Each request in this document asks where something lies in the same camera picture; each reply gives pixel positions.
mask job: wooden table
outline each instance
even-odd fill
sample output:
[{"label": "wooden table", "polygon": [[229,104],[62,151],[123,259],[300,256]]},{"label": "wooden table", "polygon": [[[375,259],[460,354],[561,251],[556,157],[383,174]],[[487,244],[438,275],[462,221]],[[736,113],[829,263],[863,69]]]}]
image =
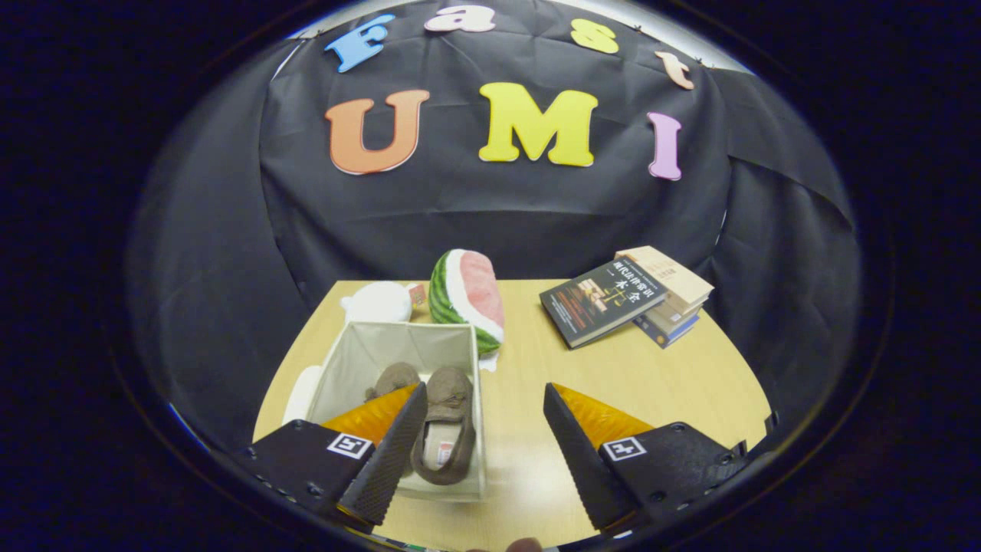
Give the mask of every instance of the wooden table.
[{"label": "wooden table", "polygon": [[[702,312],[684,338],[660,349],[633,324],[566,349],[539,301],[563,280],[499,281],[505,341],[495,372],[481,371],[487,499],[441,503],[395,496],[375,533],[442,550],[504,550],[535,536],[556,546],[596,534],[542,414],[544,386],[583,392],[658,427],[682,420],[732,448],[763,438],[770,408],[755,376],[719,326]],[[280,427],[303,368],[324,361],[343,326],[340,298],[368,282],[337,282],[297,336],[256,419],[258,440]],[[427,306],[412,322],[431,322]]]}]

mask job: watermelon slice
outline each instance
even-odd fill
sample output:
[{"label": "watermelon slice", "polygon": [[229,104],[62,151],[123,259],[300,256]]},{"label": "watermelon slice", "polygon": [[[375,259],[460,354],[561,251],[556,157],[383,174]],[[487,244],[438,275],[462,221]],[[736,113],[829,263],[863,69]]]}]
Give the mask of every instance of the watermelon slice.
[{"label": "watermelon slice", "polygon": [[444,253],[433,269],[429,303],[437,323],[473,324],[481,356],[504,342],[504,305],[486,255],[466,249]]}]

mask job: pink letter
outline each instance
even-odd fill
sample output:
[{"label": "pink letter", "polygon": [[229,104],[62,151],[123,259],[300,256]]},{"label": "pink letter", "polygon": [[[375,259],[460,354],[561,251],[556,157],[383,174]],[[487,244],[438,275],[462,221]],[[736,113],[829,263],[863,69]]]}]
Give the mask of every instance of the pink letter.
[{"label": "pink letter", "polygon": [[647,118],[654,125],[654,162],[647,166],[647,170],[652,177],[681,179],[681,169],[678,168],[678,131],[681,130],[681,123],[652,111],[647,113]]}]

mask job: blue letter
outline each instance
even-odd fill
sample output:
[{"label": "blue letter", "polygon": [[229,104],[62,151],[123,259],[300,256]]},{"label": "blue letter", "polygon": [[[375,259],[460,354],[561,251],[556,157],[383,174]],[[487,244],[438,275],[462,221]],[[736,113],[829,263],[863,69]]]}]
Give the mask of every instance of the blue letter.
[{"label": "blue letter", "polygon": [[340,58],[338,73],[343,73],[364,60],[382,51],[381,44],[369,44],[369,40],[381,41],[388,36],[388,31],[382,27],[383,23],[395,19],[393,15],[378,16],[359,28],[345,34],[324,48],[324,51],[333,50]]}]

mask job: book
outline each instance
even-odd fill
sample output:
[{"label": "book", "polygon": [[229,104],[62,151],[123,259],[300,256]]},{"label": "book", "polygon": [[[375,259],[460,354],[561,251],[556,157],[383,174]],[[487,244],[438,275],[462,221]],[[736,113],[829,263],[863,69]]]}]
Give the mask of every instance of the book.
[{"label": "book", "polygon": [[663,314],[661,314],[661,309],[658,308],[658,306],[655,306],[651,310],[648,310],[642,314],[642,316],[645,316],[647,320],[657,326],[662,332],[670,334],[685,325],[693,317],[698,316],[699,312],[701,312],[701,309],[696,308],[684,316],[678,315],[677,321],[671,321],[669,318],[666,318]]},{"label": "book", "polygon": [[617,251],[615,257],[630,258],[660,282],[667,289],[666,306],[682,316],[705,303],[708,294],[715,289],[685,265],[651,246]]},{"label": "book", "polygon": [[644,333],[646,333],[650,339],[654,340],[654,343],[659,345],[661,349],[667,348],[667,346],[678,341],[678,339],[680,339],[683,335],[690,332],[695,326],[696,322],[698,322],[697,314],[689,318],[689,320],[682,324],[677,330],[668,334],[661,331],[660,328],[658,328],[655,324],[652,324],[650,320],[646,319],[644,316],[638,316],[634,319],[634,323],[637,324],[639,328],[644,330]]},{"label": "book", "polygon": [[668,320],[673,324],[677,324],[681,322],[683,319],[687,319],[688,316],[691,316],[692,314],[698,312],[698,309],[703,304],[705,304],[705,301],[702,301],[701,303],[697,303],[697,304],[692,304],[686,309],[685,313],[683,314],[681,312],[678,312],[677,310],[675,310],[673,306],[668,304],[668,301],[662,301],[661,303],[656,304],[648,312],[656,312],[663,319]]},{"label": "book", "polygon": [[618,258],[539,294],[569,349],[582,347],[664,301],[664,286]]}]

